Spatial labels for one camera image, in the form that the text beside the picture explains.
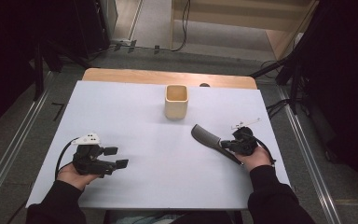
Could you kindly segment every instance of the gray floor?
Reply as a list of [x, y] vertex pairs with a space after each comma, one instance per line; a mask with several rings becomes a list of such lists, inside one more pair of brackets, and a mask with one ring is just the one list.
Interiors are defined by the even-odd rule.
[[[158, 2], [166, 4], [165, 2], [168, 1], [144, 1], [133, 36], [137, 39], [138, 46], [154, 47], [154, 45], [161, 45], [162, 47], [167, 44], [166, 35], [155, 36], [154, 34], [157, 32], [145, 27], [150, 22], [143, 24], [143, 21], [152, 20], [145, 18], [153, 14], [148, 9], [156, 9], [148, 4]], [[246, 76], [257, 71], [262, 62], [273, 60], [273, 54], [263, 31], [245, 29], [246, 34], [242, 38], [231, 42], [227, 36], [236, 36], [234, 35], [236, 34], [235, 27], [221, 29], [220, 26], [208, 28], [205, 27], [205, 24], [195, 25], [198, 25], [199, 28], [189, 27], [188, 44], [182, 52], [162, 51], [155, 55], [153, 50], [137, 49], [133, 53], [128, 53], [123, 48], [119, 51], [104, 52], [92, 63], [94, 66], [103, 68]], [[203, 31], [205, 29], [214, 29], [213, 32], [210, 32], [211, 37], [204, 36]], [[177, 34], [175, 40], [180, 43], [180, 33]], [[237, 46], [241, 46], [243, 49], [236, 49]], [[60, 123], [61, 116], [54, 121], [59, 108], [52, 103], [66, 104], [76, 81], [82, 78], [83, 73], [84, 70], [77, 64], [67, 64], [60, 74], [54, 74], [54, 82], [50, 85], [46, 102], [35, 119], [32, 129], [28, 132], [21, 150], [0, 188], [0, 223], [6, 222], [29, 196], [32, 184]], [[273, 71], [268, 75], [273, 77], [276, 72]], [[274, 85], [272, 80], [268, 77], [261, 77], [256, 81], [266, 105], [272, 105], [280, 100], [278, 87]], [[32, 86], [0, 119], [0, 159], [4, 156], [7, 146], [30, 108], [33, 94], [34, 87]], [[325, 159], [323, 144], [310, 119], [301, 110], [298, 111], [300, 112], [298, 118], [303, 131], [307, 136], [317, 165], [322, 171], [326, 186], [336, 203], [342, 223], [358, 223], [358, 174], [345, 164], [334, 164]], [[292, 187], [301, 205], [317, 223], [328, 223], [286, 113], [281, 111], [271, 120], [271, 123]], [[85, 212], [89, 223], [102, 223], [104, 211], [87, 209]], [[242, 213], [245, 223], [253, 223], [247, 211]], [[25, 214], [26, 210], [22, 209], [13, 223], [24, 223]]]

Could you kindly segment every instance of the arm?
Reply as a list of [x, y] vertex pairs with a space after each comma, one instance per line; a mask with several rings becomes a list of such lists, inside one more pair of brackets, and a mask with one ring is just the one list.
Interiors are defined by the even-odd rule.
[[254, 192], [248, 207], [255, 223], [314, 223], [292, 189], [279, 182], [264, 148], [257, 147], [251, 156], [236, 157], [250, 172]]
[[26, 223], [86, 223], [77, 200], [89, 182], [97, 175], [79, 175], [69, 164], [63, 167], [41, 204], [28, 208]]

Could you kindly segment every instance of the hand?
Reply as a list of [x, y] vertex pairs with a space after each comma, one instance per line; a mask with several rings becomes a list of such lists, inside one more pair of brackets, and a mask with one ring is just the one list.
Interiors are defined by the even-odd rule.
[[60, 170], [57, 179], [66, 182], [77, 189], [83, 190], [91, 181], [99, 175], [80, 175], [75, 166], [70, 163]]
[[235, 157], [243, 164], [245, 164], [246, 169], [251, 172], [255, 167], [261, 165], [271, 165], [269, 160], [269, 154], [262, 147], [255, 148], [255, 151], [250, 156], [244, 156], [239, 153], [235, 153]]

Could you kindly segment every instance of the black sleeve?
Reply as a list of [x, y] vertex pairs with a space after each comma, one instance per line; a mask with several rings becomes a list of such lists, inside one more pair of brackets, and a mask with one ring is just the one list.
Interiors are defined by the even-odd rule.
[[86, 223], [77, 203], [81, 194], [81, 190], [56, 180], [41, 204], [29, 206], [26, 223]]
[[279, 182], [273, 167], [256, 167], [250, 176], [254, 192], [249, 197], [248, 207], [255, 224], [314, 223], [310, 215], [299, 205], [292, 189]]

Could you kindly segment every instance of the white tabletop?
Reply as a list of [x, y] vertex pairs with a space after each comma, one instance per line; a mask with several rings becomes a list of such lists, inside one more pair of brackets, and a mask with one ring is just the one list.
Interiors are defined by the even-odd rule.
[[[247, 208], [252, 184], [245, 169], [191, 136], [199, 124], [232, 140], [231, 126], [261, 119], [249, 127], [276, 162], [282, 183], [290, 184], [269, 117], [258, 90], [189, 87], [187, 115], [164, 116], [164, 85], [78, 81], [34, 184], [27, 206], [40, 203], [54, 181], [63, 147], [87, 133], [97, 133], [101, 147], [118, 147], [102, 161], [128, 159], [128, 167], [86, 187], [81, 207], [102, 209]], [[62, 165], [72, 160], [68, 148]]]

